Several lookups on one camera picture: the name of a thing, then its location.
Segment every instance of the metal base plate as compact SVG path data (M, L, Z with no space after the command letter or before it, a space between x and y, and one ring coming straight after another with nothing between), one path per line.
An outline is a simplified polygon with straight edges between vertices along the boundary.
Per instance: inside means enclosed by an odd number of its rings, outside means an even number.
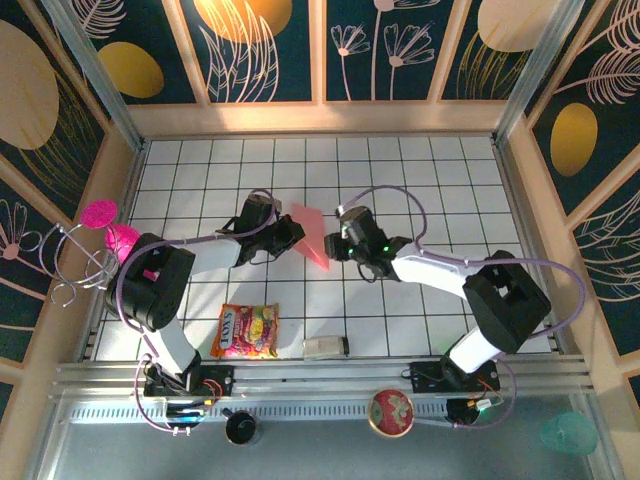
M409 368L413 393L482 393L484 386L478 383L476 378L482 378L491 388L496 391L500 390L500 380L498 379L496 364L493 362L486 362L482 365L460 389L454 389L444 380L440 361L413 362L409 364Z
M233 388L233 370L232 366L220 365L202 365L200 372L203 380L215 380L222 387L222 396L230 397ZM211 390L200 385L194 392L188 394L191 397L210 397ZM146 382L144 386L145 397L181 397L179 393L174 392L169 387L160 382Z

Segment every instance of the gold circle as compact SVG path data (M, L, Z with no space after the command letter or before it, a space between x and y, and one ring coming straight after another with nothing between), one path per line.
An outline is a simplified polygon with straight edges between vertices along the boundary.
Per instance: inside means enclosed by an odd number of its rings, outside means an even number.
M137 45L110 43L100 49L98 57L122 93L135 98L149 98L164 88L160 65Z
M250 25L245 0L194 0L194 4L204 23L217 35L232 42L248 43L249 29L255 27ZM258 22L260 17L264 18L274 37L287 26L293 11L291 0L246 0L246 4ZM238 26L244 27L244 34Z
M587 164L598 139L598 119L589 107L572 103L556 117L551 131L551 163L571 177Z
M499 52L525 52L538 44L558 0L483 0L478 34Z
M398 435L391 435L389 433L383 432L382 430L380 430L378 428L378 426L375 423L373 423L373 420L371 419L371 409L373 408L373 402L376 401L376 397L378 396L379 393L386 392L387 390L395 390L397 392L402 393L405 396L405 398L407 399L407 402L409 402L409 405L411 406L411 415L412 415L411 416L411 424L407 427L407 429L404 432L399 433ZM413 406L413 402L409 398L409 395L406 395L404 392L401 392L397 388L389 387L389 388L383 388L382 390L378 390L373 395L373 397L371 397L371 400L369 400L369 406L367 407L367 420L369 420L369 425L371 425L371 428L373 428L373 430L376 433L379 433L383 437L386 437L386 438L400 438L400 437L406 435L409 432L409 430L411 430L411 427L413 427L413 424L415 423L414 422L415 418L416 418L416 410L415 410L415 408Z
M0 20L0 138L14 147L43 146L58 123L56 74L44 52Z

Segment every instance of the bag of candy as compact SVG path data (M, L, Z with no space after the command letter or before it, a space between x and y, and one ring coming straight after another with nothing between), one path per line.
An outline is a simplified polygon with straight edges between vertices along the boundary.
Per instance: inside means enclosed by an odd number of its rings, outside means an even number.
M277 332L277 303L254 306L225 303L211 355L216 358L276 358Z

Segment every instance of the pink object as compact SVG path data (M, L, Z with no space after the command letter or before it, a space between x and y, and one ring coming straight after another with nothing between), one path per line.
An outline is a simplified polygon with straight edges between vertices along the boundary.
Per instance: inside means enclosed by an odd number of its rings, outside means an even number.
M328 272L329 257L324 251L324 216L322 211L294 203L291 218L294 222L302 225L305 233L304 238L293 248Z
M118 254L122 264L131 253L131 249L140 238L140 233L129 225L115 224L107 228L104 243L109 250Z
M80 223L87 228L104 228L118 215L118 206L113 200L96 200L82 211Z

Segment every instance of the grid mat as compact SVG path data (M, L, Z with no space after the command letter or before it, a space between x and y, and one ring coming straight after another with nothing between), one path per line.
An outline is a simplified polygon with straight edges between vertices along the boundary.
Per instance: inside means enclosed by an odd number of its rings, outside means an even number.
M424 205L423 243L442 252L485 257L523 251L489 137L261 138L154 141L131 215L140 232L166 239L208 235L239 213L253 188L271 189L284 213L292 203L321 209L326 233L338 231L333 212L372 185L408 188ZM369 206L388 236L413 237L422 218L395 191L375 191ZM178 313L203 358L223 303L278 302L279 358L302 357L302 340L346 335L352 357L444 353L475 326L468 304L417 284L360 278L354 262L329 272L296 251L266 256L231 270L195 275ZM87 360L134 360L147 350L136 332L106 312L93 330ZM527 341L522 353L551 351L548 339Z

